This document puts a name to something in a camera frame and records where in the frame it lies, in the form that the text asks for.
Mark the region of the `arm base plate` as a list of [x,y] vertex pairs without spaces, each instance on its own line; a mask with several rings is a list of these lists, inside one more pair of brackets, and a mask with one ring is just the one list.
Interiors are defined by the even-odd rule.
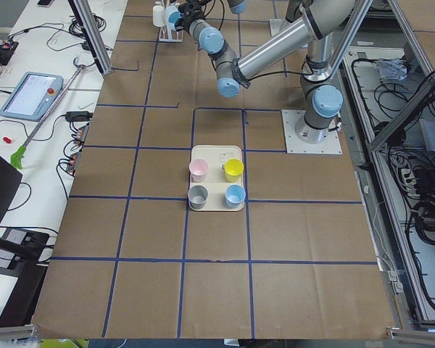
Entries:
[[281,115],[288,154],[343,154],[333,120],[326,129],[316,130],[305,122],[304,110],[282,109]]
[[273,37],[285,29],[290,23],[285,19],[269,19],[270,36]]

